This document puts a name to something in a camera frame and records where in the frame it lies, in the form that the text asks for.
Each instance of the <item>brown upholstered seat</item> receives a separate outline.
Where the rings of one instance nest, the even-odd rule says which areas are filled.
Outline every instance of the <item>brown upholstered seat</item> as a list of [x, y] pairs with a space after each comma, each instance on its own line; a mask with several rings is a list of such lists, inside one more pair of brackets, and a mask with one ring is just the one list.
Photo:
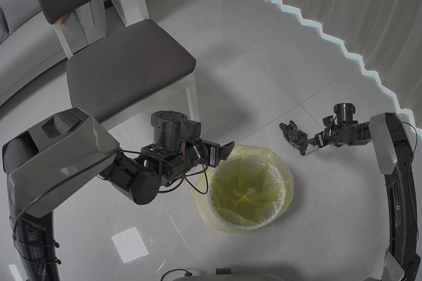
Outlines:
[[152, 20], [95, 42], [67, 61], [72, 106], [100, 123], [192, 73], [196, 60]]

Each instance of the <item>tiled floor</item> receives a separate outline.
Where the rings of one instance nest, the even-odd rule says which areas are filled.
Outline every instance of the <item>tiled floor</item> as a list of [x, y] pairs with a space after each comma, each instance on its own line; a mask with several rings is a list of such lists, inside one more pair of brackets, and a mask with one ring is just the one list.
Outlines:
[[[172, 268], [210, 274], [223, 267], [271, 272], [285, 281], [380, 277], [388, 209], [372, 144], [326, 147], [301, 157], [278, 124], [294, 120], [313, 135], [335, 103], [353, 103], [356, 119], [365, 121], [394, 111], [393, 100], [338, 45], [268, 0], [147, 0], [147, 5], [150, 17], [197, 59], [203, 138], [271, 148], [290, 168], [295, 196], [272, 224], [227, 234], [203, 223], [187, 184], [137, 206], [93, 179], [55, 211], [61, 278], [158, 280]], [[109, 32], [122, 26], [113, 8], [107, 14]], [[0, 107], [0, 145], [69, 107], [62, 62]], [[188, 113], [185, 94], [151, 106], [111, 133], [123, 148], [140, 149], [152, 141], [151, 113], [162, 109]], [[418, 148], [417, 187], [422, 186], [421, 158]], [[0, 180], [0, 273], [12, 281], [8, 265], [16, 264], [21, 273], [23, 268], [12, 245], [4, 174]], [[149, 254], [123, 263], [111, 237], [132, 227]]]

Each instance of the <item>yellow plastic bag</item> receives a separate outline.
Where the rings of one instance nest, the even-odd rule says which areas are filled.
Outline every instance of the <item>yellow plastic bag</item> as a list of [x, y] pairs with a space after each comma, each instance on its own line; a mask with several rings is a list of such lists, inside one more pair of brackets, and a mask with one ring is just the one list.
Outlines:
[[[209, 192], [192, 189], [199, 214], [212, 229], [244, 232], [282, 215], [293, 199], [293, 177], [270, 149], [238, 144], [226, 161], [207, 170]], [[205, 177], [195, 181], [206, 189]]]

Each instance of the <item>crumpled black object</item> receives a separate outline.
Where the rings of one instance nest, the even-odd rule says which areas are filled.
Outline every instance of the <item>crumpled black object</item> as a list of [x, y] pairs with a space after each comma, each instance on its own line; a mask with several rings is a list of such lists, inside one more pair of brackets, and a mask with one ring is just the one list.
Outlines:
[[305, 151], [308, 148], [308, 134], [299, 130], [298, 126], [292, 120], [289, 125], [280, 123], [279, 127], [283, 131], [284, 138], [304, 156]]

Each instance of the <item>trash can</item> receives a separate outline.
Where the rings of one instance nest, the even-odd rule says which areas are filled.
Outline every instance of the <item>trash can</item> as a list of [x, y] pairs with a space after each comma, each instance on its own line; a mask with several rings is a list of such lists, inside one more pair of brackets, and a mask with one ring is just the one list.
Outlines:
[[[212, 229], [244, 232], [265, 226], [288, 208], [293, 176], [270, 149], [238, 144], [226, 161], [208, 169], [209, 192], [193, 190], [199, 213]], [[205, 177], [195, 182], [206, 188]]]

